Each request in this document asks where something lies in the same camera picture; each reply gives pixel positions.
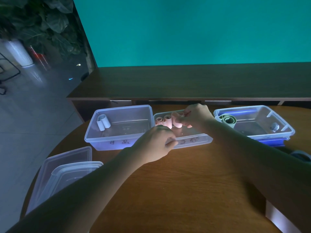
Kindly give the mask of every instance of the transparent plastic container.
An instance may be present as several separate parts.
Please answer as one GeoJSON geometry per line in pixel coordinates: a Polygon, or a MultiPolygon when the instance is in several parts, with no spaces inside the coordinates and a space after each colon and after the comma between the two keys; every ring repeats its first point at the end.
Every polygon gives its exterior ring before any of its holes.
{"type": "Polygon", "coordinates": [[[76,162],[86,162],[92,160],[92,148],[91,146],[86,146],[80,149],[68,151],[62,154],[58,154],[47,158],[38,173],[38,177],[29,200],[28,208],[26,214],[35,209],[38,204],[37,201],[45,188],[51,174],[55,168],[63,164],[76,163],[76,162]]]}
{"type": "Polygon", "coordinates": [[[130,147],[155,125],[150,105],[135,105],[96,110],[84,140],[96,150],[116,150],[130,147]],[[105,114],[110,128],[100,131],[97,118],[105,114]]]}
{"type": "Polygon", "coordinates": [[[48,198],[103,165],[100,161],[79,162],[55,168],[37,201],[39,206],[48,198]]]}
{"type": "MultiPolygon", "coordinates": [[[[165,115],[171,115],[172,112],[173,111],[157,113],[153,116],[153,120],[155,120],[157,117],[164,118],[165,115]]],[[[182,126],[181,128],[177,128],[173,125],[171,130],[174,132],[176,136],[175,140],[178,141],[178,144],[174,147],[174,149],[209,144],[213,141],[212,137],[210,137],[205,133],[198,132],[193,127],[187,128],[186,126],[182,126]]]]}
{"type": "Polygon", "coordinates": [[[221,122],[219,116],[222,114],[233,115],[237,119],[234,129],[255,140],[289,140],[295,133],[281,116],[265,105],[217,109],[214,111],[215,119],[221,122]]]}

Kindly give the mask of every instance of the tiled floor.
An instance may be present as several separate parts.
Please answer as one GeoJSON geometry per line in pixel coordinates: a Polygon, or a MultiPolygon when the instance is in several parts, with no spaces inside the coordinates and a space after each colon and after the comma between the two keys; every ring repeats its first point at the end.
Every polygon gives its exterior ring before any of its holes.
{"type": "Polygon", "coordinates": [[[0,95],[0,233],[19,220],[29,185],[45,158],[82,124],[66,99],[87,72],[82,55],[49,71],[40,66],[21,70],[2,84],[7,94],[0,95]]]}

